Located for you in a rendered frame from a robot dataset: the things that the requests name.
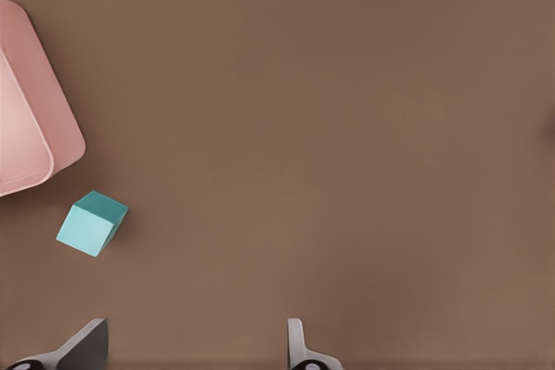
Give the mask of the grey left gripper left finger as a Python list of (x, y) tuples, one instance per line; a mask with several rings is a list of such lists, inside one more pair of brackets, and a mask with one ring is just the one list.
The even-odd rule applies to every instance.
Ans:
[(104, 370), (108, 319), (95, 318), (54, 351), (21, 359), (5, 370)]

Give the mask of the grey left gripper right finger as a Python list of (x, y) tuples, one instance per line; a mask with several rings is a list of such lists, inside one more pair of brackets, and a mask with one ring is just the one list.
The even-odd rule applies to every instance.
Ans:
[(287, 319), (288, 370), (343, 370), (335, 357), (320, 354), (305, 345), (303, 323), (298, 318)]

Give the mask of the light blue cube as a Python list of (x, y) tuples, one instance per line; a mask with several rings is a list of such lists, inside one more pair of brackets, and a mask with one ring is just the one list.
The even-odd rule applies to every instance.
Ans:
[(126, 205), (91, 191), (71, 206), (56, 240), (98, 257), (114, 238), (127, 212)]

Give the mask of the pink box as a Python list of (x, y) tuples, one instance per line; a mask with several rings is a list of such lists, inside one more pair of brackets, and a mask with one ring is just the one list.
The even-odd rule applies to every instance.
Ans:
[(44, 183), (85, 150), (29, 16), (0, 0), (0, 197)]

